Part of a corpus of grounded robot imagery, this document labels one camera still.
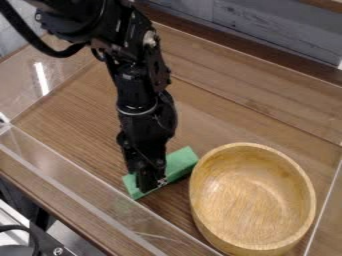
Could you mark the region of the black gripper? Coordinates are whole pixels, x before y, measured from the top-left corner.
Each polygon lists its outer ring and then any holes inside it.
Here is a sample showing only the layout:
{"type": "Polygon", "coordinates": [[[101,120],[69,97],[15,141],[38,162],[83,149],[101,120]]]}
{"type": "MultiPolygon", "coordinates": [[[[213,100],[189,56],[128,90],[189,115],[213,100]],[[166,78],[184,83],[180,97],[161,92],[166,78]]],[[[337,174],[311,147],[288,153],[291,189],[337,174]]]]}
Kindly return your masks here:
{"type": "Polygon", "coordinates": [[[172,94],[164,91],[156,108],[142,115],[118,114],[121,132],[117,142],[122,148],[130,172],[137,172],[137,186],[142,193],[158,188],[166,179],[166,144],[176,135],[178,113],[172,94]]]}

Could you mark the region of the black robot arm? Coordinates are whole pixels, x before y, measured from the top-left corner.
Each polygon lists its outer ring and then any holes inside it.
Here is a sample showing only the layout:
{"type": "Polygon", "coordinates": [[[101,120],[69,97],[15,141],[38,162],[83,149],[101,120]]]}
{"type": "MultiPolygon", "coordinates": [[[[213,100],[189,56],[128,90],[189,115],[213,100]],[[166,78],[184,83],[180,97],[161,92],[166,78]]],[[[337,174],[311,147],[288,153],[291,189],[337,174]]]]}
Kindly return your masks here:
{"type": "Polygon", "coordinates": [[[117,142],[137,187],[148,193],[166,182],[168,142],[176,135],[178,113],[168,92],[172,70],[161,37],[133,0],[25,0],[37,8],[35,20],[70,47],[54,49],[38,36],[10,0],[0,14],[37,50],[67,58],[90,48],[106,63],[117,87],[121,131],[117,142]]]}

